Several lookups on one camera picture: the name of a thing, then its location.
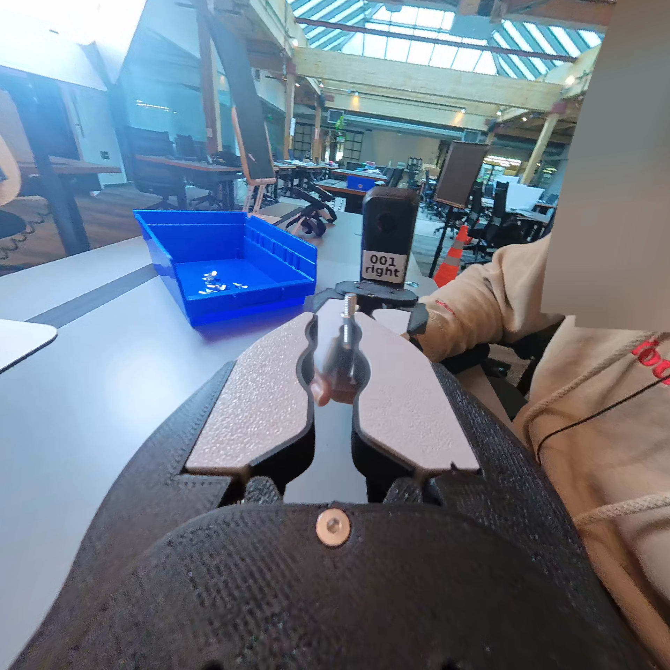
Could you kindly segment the orange traffic cone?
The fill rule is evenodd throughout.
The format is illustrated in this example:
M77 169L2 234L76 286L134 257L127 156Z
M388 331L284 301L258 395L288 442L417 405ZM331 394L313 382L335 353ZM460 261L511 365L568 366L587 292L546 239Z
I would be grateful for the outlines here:
M463 224L460 227L460 230L453 240L452 246L449 247L447 251L445 259L437 269L433 280L435 281L435 284L438 288L442 288L456 279L461 266L464 246L470 239L468 231L468 225Z

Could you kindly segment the person's right forearm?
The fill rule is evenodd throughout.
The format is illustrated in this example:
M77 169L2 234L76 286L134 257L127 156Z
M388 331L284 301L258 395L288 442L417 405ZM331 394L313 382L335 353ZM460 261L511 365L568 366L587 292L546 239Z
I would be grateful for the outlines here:
M439 363L479 344L512 344L560 323L563 315L541 312L550 240L502 247L489 263L471 265L421 297L429 318L415 340L423 354Z

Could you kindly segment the black office chair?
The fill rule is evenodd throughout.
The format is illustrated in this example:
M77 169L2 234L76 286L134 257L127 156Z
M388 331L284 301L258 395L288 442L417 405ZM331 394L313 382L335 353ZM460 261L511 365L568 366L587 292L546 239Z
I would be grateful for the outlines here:
M512 364L491 357L490 344L479 344L457 356L445 358L441 361L441 365L454 376L471 369L480 369L491 384L507 419L514 420L527 404L526 395L530 390L535 370L558 327L559 324L554 324L516 342L499 343L500 347L510 349L517 358L526 363L516 383L512 383L508 378Z

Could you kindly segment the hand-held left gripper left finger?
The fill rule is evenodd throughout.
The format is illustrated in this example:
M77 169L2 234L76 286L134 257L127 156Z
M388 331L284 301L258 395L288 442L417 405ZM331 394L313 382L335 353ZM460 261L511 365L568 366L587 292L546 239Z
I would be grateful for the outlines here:
M315 453L317 317L303 312L251 345L234 362L186 460L186 472L246 484L270 478L280 493Z

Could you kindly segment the wooden poster stand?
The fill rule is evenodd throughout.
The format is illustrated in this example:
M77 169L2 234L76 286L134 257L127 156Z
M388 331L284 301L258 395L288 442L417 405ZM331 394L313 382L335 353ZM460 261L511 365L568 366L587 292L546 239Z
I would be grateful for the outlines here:
M241 168L247 181L244 211L258 214L266 188L276 184L277 179L247 47L206 6L199 8L198 17L208 30L229 85L232 126L239 147Z

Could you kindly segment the white document stand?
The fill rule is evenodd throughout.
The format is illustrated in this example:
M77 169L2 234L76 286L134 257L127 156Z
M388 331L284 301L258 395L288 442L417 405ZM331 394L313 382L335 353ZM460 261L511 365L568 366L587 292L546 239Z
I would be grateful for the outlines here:
M57 335L51 325L1 319L1 372L46 347Z

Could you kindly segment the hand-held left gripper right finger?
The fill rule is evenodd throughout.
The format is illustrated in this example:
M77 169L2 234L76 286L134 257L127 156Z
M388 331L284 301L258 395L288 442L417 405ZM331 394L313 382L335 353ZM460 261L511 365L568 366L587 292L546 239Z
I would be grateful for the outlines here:
M398 478L423 486L447 473L481 474L471 442L429 360L408 340L357 313L352 458L367 490Z

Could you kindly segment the person's torso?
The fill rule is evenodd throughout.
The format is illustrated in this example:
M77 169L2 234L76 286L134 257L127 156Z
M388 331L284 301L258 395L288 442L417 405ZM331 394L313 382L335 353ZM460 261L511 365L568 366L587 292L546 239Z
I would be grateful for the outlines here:
M567 317L515 428L594 571L656 666L669 668L669 333Z

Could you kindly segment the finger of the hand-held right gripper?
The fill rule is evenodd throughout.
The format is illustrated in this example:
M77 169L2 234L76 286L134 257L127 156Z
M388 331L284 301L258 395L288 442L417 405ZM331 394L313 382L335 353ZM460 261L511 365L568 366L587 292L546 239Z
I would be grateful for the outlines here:
M409 338L408 327L411 313L398 309L377 309L373 318L389 331L403 338Z
M314 354L314 378L311 386L319 406L324 406L329 401L351 404L369 381L369 365L359 347L362 340L361 329L361 339L349 373L336 369L336 338L342 308L343 306L323 306L317 313L318 345Z

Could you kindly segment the black panel on tripod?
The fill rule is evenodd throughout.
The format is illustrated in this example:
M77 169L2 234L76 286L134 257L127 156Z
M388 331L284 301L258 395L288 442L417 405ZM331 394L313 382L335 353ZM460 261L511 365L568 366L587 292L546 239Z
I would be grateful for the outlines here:
M454 211L467 209L470 201L470 193L489 149L490 145L487 143L451 142L433 193L433 201L437 204L445 205L447 210L444 228L441 231L438 246L431 263L428 275L430 278L436 272L444 247L446 233L452 227Z

